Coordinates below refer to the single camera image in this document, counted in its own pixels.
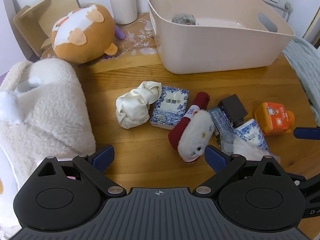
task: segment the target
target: tissue pack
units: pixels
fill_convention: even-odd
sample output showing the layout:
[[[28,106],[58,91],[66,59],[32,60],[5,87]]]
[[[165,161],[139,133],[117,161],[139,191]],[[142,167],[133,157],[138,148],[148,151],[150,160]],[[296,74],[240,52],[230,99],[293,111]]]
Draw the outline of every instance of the tissue pack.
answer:
[[[189,91],[162,86],[160,98],[155,102],[151,125],[173,129],[186,113]]]

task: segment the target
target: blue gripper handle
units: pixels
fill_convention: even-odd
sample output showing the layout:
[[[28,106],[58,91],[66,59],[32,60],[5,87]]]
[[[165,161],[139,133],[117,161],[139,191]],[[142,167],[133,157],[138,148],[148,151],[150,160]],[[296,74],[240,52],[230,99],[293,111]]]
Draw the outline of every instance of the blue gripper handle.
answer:
[[[208,145],[204,149],[204,159],[206,163],[217,173],[227,166],[231,158],[218,148]]]
[[[293,135],[297,139],[320,140],[320,128],[297,127],[294,129]]]
[[[106,145],[88,157],[88,162],[98,171],[104,172],[115,159],[115,149]]]

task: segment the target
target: orange packaging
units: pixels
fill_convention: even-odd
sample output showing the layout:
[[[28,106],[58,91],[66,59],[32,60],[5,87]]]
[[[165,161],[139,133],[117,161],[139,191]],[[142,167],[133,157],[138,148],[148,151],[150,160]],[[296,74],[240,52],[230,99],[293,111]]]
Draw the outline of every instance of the orange packaging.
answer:
[[[291,132],[290,128],[294,125],[294,114],[286,111],[282,104],[262,103],[253,114],[263,135]]]

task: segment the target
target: crosshair marking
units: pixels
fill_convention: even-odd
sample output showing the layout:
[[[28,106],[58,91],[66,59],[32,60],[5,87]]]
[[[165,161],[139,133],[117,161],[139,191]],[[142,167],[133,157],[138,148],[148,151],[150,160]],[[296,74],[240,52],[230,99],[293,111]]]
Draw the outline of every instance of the crosshair marking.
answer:
[[[154,192],[154,194],[156,194],[156,195],[158,195],[158,196],[160,196],[160,195],[162,195],[162,194],[164,194],[165,192],[163,192],[163,191],[161,191],[161,190],[158,190],[158,191],[156,191],[156,192]]]

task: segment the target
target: wooden board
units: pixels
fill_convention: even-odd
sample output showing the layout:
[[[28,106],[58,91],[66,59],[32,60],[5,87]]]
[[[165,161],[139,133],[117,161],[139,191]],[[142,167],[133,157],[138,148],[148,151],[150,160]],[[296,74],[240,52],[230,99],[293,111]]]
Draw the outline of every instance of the wooden board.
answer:
[[[249,113],[247,119],[253,117],[253,109],[262,102],[282,103],[295,114],[295,126],[316,126],[308,99],[283,55],[268,67],[190,75],[168,72],[158,55],[107,61],[105,65],[78,67],[76,71],[86,96],[97,147],[105,144],[115,147],[116,157],[106,175],[127,190],[131,187],[193,189],[214,174],[204,158],[193,164],[183,162],[169,144],[169,130],[153,127],[149,122],[131,129],[119,126],[116,98],[142,81],[188,89],[189,104],[198,92],[205,91],[211,97],[209,108],[236,93]],[[320,141],[299,140],[292,133],[266,140],[287,171],[307,178],[320,173]],[[304,220],[299,228],[313,239],[320,232],[320,218]]]
[[[35,10],[35,16],[44,33],[51,37],[53,25],[68,13],[79,8],[78,0],[52,0],[47,8],[43,6]]]
[[[19,19],[20,15],[29,8],[30,6],[28,5],[23,7],[13,18],[13,23],[34,53],[40,57],[42,54],[41,46],[48,36],[44,33],[32,14],[27,14],[23,19]]]
[[[31,7],[26,5],[22,8],[13,22],[31,49],[40,57],[43,50],[51,44],[54,23],[78,8],[78,0],[42,0]]]
[[[43,5],[49,3],[51,0],[42,0],[41,2],[37,3],[34,6],[29,7],[27,10],[24,11],[24,13],[22,13],[19,16],[19,19],[23,19],[26,15],[31,14],[34,10],[36,10],[39,7],[42,7]]]

